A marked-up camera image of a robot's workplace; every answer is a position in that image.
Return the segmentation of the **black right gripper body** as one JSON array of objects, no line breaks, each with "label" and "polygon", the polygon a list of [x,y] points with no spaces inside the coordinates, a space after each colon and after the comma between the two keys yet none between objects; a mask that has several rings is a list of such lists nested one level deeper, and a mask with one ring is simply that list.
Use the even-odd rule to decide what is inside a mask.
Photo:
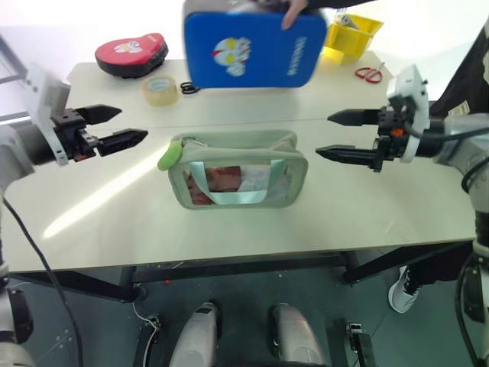
[{"label": "black right gripper body", "polygon": [[413,122],[415,109],[413,104],[404,102],[400,108],[382,107],[378,113],[377,137],[374,140],[373,172],[380,172],[385,161],[401,158],[410,137],[406,125]]}]

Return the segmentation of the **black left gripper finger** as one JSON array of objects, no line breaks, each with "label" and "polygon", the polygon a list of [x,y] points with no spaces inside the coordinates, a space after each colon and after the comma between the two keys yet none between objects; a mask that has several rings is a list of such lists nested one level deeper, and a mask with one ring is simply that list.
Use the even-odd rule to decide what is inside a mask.
[{"label": "black left gripper finger", "polygon": [[129,128],[114,132],[112,135],[101,138],[96,148],[99,155],[105,157],[129,148],[133,148],[141,143],[148,135],[148,131]]},{"label": "black left gripper finger", "polygon": [[86,106],[75,109],[75,111],[85,120],[87,125],[105,123],[122,112],[119,108],[103,104]]}]

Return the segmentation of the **person's bare hand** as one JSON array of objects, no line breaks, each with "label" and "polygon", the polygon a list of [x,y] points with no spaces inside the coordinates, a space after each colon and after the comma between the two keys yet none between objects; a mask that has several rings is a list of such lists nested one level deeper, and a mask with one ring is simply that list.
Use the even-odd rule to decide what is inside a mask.
[{"label": "person's bare hand", "polygon": [[288,30],[308,4],[308,0],[289,0],[289,7],[283,16],[281,29]]}]

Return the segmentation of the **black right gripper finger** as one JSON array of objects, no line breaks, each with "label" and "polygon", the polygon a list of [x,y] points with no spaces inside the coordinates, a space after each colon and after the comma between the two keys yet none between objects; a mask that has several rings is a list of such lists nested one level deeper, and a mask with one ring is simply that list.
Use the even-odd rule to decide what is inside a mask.
[{"label": "black right gripper finger", "polygon": [[379,109],[344,109],[328,117],[330,122],[343,126],[378,125]]},{"label": "black right gripper finger", "polygon": [[361,165],[376,169],[377,153],[371,149],[360,149],[352,145],[329,145],[323,148],[317,148],[315,152],[330,161],[342,164]]}]

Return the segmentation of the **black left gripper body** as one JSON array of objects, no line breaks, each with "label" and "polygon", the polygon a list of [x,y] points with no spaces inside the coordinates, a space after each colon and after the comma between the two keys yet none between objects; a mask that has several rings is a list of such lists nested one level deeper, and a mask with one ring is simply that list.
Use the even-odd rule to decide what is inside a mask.
[{"label": "black left gripper body", "polygon": [[52,115],[54,131],[71,161],[83,161],[96,155],[100,138],[87,132],[85,120],[75,109],[65,109],[60,115]]}]

